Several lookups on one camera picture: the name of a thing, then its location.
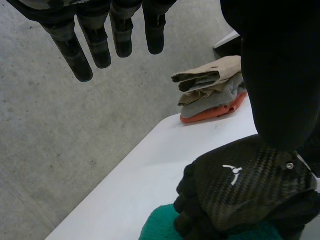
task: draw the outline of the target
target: folded cloth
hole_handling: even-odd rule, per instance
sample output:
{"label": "folded cloth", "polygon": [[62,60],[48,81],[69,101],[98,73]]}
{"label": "folded cloth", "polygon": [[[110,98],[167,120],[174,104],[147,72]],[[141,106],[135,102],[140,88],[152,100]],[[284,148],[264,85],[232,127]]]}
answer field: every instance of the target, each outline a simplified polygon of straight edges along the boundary
{"label": "folded cloth", "polygon": [[220,106],[227,106],[234,101],[239,93],[246,92],[246,88],[242,86],[244,78],[239,72],[226,83],[222,92],[215,92],[209,97],[201,98],[182,108],[181,116],[185,119],[191,118],[208,109],[214,109]]}
{"label": "folded cloth", "polygon": [[[174,228],[174,221],[178,216],[172,204],[160,206],[146,221],[139,240],[183,240]],[[282,240],[282,238],[274,226],[261,222],[245,232],[230,233],[228,240]]]}
{"label": "folded cloth", "polygon": [[194,123],[206,119],[216,118],[225,114],[234,113],[243,103],[247,96],[247,92],[240,93],[234,101],[232,101],[228,106],[219,106],[216,108],[208,109],[190,118],[184,118],[180,116],[181,122],[184,124]]}
{"label": "folded cloth", "polygon": [[198,101],[199,99],[208,98],[216,91],[222,92],[226,85],[227,85],[227,82],[224,82],[215,86],[210,86],[204,89],[185,93],[180,98],[178,106],[192,104],[193,102]]}
{"label": "folded cloth", "polygon": [[189,92],[225,82],[241,71],[240,56],[226,56],[196,69],[174,74],[171,78],[179,90]]}

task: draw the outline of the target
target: black glove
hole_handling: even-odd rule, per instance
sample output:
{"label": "black glove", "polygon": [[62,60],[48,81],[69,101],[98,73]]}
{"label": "black glove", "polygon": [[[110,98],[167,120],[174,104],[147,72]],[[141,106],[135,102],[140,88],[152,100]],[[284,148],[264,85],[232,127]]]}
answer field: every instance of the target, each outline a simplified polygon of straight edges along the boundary
{"label": "black glove", "polygon": [[152,54],[164,49],[165,13],[177,0],[7,0],[29,20],[39,22],[51,35],[63,57],[81,82],[93,77],[91,67],[75,34],[75,15],[84,33],[95,65],[111,65],[108,36],[104,27],[110,13],[113,39],[119,57],[132,53],[131,18],[143,4],[148,48]]}
{"label": "black glove", "polygon": [[283,239],[299,239],[320,212],[316,188],[294,152],[274,150],[258,135],[250,136],[185,168],[174,203],[180,214],[175,229],[188,240],[220,240],[241,226],[267,221]]}

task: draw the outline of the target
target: carbon fiber cover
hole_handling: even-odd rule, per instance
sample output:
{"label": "carbon fiber cover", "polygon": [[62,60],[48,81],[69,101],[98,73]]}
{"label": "carbon fiber cover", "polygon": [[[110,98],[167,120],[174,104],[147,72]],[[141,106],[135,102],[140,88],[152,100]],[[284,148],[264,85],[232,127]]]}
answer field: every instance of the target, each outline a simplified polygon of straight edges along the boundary
{"label": "carbon fiber cover", "polygon": [[253,135],[200,156],[194,179],[201,208],[226,231],[252,225],[291,197],[317,188],[294,152],[280,152]]}

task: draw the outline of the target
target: beige cloth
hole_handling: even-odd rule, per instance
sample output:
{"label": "beige cloth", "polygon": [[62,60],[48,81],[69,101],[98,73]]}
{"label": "beige cloth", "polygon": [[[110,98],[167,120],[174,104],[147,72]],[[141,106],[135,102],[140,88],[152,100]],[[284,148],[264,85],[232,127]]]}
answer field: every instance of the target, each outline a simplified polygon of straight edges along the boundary
{"label": "beige cloth", "polygon": [[180,83],[179,89],[184,93],[201,90],[222,84],[241,71],[240,56],[226,56],[217,61],[174,74],[174,83]]}
{"label": "beige cloth", "polygon": [[188,104],[192,104],[195,101],[198,101],[199,99],[210,97],[216,91],[221,93],[226,85],[227,85],[227,82],[224,82],[221,84],[217,84],[215,86],[210,86],[200,90],[195,90],[195,91],[185,93],[180,98],[178,105],[185,106]]}

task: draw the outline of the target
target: black sleeve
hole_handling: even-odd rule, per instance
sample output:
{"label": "black sleeve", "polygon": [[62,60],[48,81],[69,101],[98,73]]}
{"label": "black sleeve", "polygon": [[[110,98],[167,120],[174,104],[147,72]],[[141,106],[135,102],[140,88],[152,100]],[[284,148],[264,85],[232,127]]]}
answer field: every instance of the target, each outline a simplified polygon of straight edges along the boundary
{"label": "black sleeve", "polygon": [[221,0],[242,37],[255,126],[271,147],[298,149],[320,111],[320,1]]}

